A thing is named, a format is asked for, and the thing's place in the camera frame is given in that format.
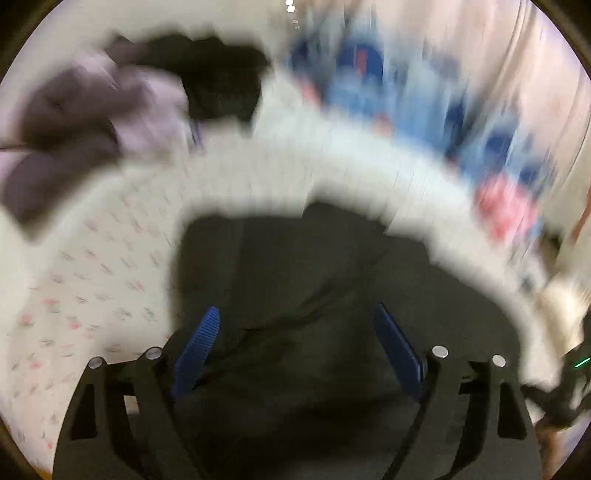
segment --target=dark clothing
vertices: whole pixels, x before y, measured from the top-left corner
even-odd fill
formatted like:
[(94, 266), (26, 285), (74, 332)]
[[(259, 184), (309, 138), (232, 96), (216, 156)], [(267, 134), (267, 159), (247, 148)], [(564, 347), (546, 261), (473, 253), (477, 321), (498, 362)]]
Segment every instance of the dark clothing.
[(51, 148), (88, 131), (113, 130), (111, 119), (144, 107), (147, 96), (139, 81), (117, 85), (67, 69), (31, 96), (22, 116), (22, 139), (30, 147)]
[(11, 171), (0, 199), (19, 223), (48, 212), (61, 196), (120, 153), (115, 133), (87, 130), (46, 151), (25, 156)]
[[(544, 413), (544, 425), (555, 429), (572, 427), (579, 416), (591, 410), (591, 312), (583, 318), (583, 342), (563, 356), (560, 383), (550, 391), (541, 385), (523, 385), (521, 391)], [(573, 408), (573, 399), (581, 398)]]
[(181, 77), (195, 120), (235, 116), (249, 122), (261, 95), (260, 75), (269, 66), (255, 47), (226, 45), (214, 36), (192, 40), (170, 34), (137, 44), (118, 37), (106, 52), (119, 65), (166, 70)]
[[(498, 353), (517, 368), (502, 311), (431, 265), (421, 243), (383, 231), (318, 203), (301, 219), (189, 226), (181, 318), (194, 326), (214, 304), (221, 328), (199, 386), (174, 409), (213, 479), (382, 478), (418, 404), (372, 330), (380, 301), (420, 352), (445, 345), (485, 362)], [(190, 330), (170, 342), (184, 345)]]

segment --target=black cloth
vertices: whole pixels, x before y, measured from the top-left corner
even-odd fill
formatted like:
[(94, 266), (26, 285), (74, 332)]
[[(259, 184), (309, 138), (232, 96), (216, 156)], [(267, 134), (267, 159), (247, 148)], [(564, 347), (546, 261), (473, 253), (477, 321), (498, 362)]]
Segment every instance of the black cloth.
[(181, 77), (196, 120), (235, 116), (249, 122), (261, 95), (260, 75), (269, 66), (257, 48), (226, 45), (216, 36), (192, 40), (168, 34), (133, 44), (118, 37), (106, 49), (119, 65), (166, 70)]
[(519, 343), (502, 311), (429, 263), (424, 246), (316, 203), (300, 219), (198, 219), (176, 287), (187, 322), (211, 304), (220, 335), (206, 373), (174, 406), (178, 429), (213, 479), (381, 479), (418, 411), (372, 330), (383, 302), (419, 351), (472, 360)]
[[(552, 390), (542, 385), (522, 385), (521, 392), (545, 413), (544, 423), (558, 429), (572, 427), (579, 416), (591, 410), (591, 393), (586, 393), (591, 383), (591, 362), (575, 365), (591, 358), (591, 312), (583, 318), (583, 342), (563, 356), (560, 383)], [(573, 399), (581, 398), (573, 408)]]

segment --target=red object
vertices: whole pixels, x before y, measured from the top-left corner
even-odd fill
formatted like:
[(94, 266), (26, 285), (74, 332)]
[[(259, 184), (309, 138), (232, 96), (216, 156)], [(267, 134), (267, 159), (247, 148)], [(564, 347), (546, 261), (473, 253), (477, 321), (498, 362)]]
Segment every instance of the red object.
[(310, 102), (316, 106), (320, 106), (320, 94), (314, 84), (309, 80), (302, 80), (301, 96), (306, 102)]
[(506, 174), (488, 178), (475, 194), (481, 217), (491, 237), (511, 244), (527, 237), (538, 218), (538, 207), (530, 193)]
[(30, 313), (24, 313), (21, 316), (21, 325), (24, 325), (25, 327), (30, 327), (33, 325), (33, 317)]
[(353, 57), (353, 65), (355, 67), (355, 71), (362, 76), (368, 71), (368, 51), (365, 48), (357, 49), (355, 47), (355, 55)]

